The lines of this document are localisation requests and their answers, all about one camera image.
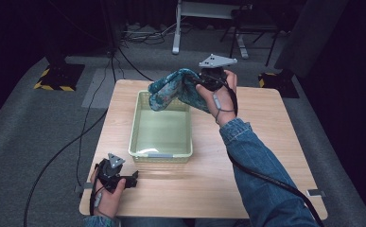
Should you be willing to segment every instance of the gray carpet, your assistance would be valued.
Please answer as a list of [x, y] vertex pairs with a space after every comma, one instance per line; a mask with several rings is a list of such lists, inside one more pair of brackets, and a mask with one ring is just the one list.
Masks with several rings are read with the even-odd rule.
[[[122, 47], [129, 60], [146, 76], [159, 79], [179, 68], [199, 70], [198, 64], [210, 54], [227, 57], [231, 37], [223, 43], [222, 31], [193, 29], [183, 34], [179, 55], [171, 54], [173, 36], [162, 44], [128, 44]], [[246, 36], [246, 43], [251, 43]], [[249, 50], [250, 58], [234, 58], [227, 67], [238, 74], [239, 86], [259, 87], [257, 75], [279, 72], [273, 69], [287, 37], [278, 38], [270, 66], [265, 67], [268, 50]], [[269, 44], [264, 36], [260, 45]], [[116, 79], [145, 79], [117, 52]], [[103, 56], [68, 57], [68, 63], [83, 63], [85, 69], [75, 92], [34, 90], [47, 61], [42, 59], [23, 76], [0, 111], [0, 226], [22, 226], [29, 190], [46, 163], [66, 144], [77, 138], [84, 126], [94, 124], [105, 112], [113, 91], [113, 71]], [[298, 81], [293, 79], [300, 98], [284, 98], [329, 217], [326, 226], [366, 226], [366, 208], [337, 159], [334, 150], [309, 105]], [[92, 163], [103, 120], [81, 140], [78, 178], [84, 182]], [[77, 180], [78, 141], [66, 148], [47, 168], [36, 186], [28, 209], [28, 226], [80, 226]]]

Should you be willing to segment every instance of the blue towel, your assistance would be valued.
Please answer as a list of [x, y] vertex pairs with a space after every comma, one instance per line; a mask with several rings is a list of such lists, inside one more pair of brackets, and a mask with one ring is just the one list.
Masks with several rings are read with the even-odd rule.
[[195, 89], [196, 84], [189, 79], [190, 77], [200, 78], [194, 71], [182, 68], [151, 83], [148, 87], [148, 91], [151, 93], [149, 97], [150, 108], [153, 111], [162, 111], [174, 98], [178, 98], [183, 103], [210, 113], [205, 100], [198, 94]]

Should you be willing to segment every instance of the hand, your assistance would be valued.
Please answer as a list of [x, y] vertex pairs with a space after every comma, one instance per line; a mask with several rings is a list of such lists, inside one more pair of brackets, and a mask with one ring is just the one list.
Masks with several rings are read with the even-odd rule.
[[[95, 171], [91, 175], [91, 183], [95, 181], [96, 172], [97, 169], [95, 169]], [[97, 180], [96, 190], [100, 191], [97, 192], [96, 197], [99, 193], [102, 193], [102, 199], [100, 200], [99, 206], [94, 209], [94, 215], [106, 218], [115, 218], [121, 199], [121, 194], [123, 193], [125, 187], [126, 179], [121, 179], [117, 184], [117, 188], [112, 193], [103, 187], [103, 184], [100, 182], [100, 180]]]
[[[224, 72], [227, 74], [227, 83], [229, 84], [230, 88], [233, 89], [233, 91], [236, 93], [236, 74], [228, 70], [224, 70]], [[196, 88], [198, 93], [203, 97], [203, 99], [205, 99], [210, 113], [214, 118], [216, 118], [218, 124], [221, 127], [235, 118], [233, 101], [230, 98], [230, 94], [227, 91], [227, 88], [223, 86], [215, 92], [207, 90], [200, 84], [198, 84]], [[213, 99], [213, 93], [215, 93], [218, 97], [221, 109], [228, 112], [218, 110], [215, 100]]]

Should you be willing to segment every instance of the person's left hand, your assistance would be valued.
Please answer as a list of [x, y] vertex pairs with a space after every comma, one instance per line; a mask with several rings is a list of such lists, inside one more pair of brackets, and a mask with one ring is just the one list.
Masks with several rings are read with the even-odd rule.
[[[95, 169], [91, 175], [91, 183], [95, 181], [96, 172], [97, 169]], [[96, 197], [99, 193], [102, 193], [102, 199], [100, 200], [99, 206], [94, 209], [94, 215], [106, 218], [115, 218], [121, 199], [121, 194], [123, 193], [125, 187], [126, 179], [121, 179], [117, 184], [117, 188], [112, 193], [103, 187], [103, 184], [100, 182], [100, 180], [97, 180], [96, 190], [100, 191], [96, 193]]]

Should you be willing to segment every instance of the denim jacket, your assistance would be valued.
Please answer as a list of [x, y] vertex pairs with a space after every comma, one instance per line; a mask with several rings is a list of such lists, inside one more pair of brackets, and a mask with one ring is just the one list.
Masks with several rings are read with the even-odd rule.
[[[274, 154], [253, 132], [249, 123], [236, 118], [220, 129], [230, 155], [242, 166], [295, 187]], [[266, 183], [234, 167], [235, 181], [253, 226], [317, 226], [304, 201], [286, 190]], [[88, 217], [85, 227], [116, 224], [103, 217]]]

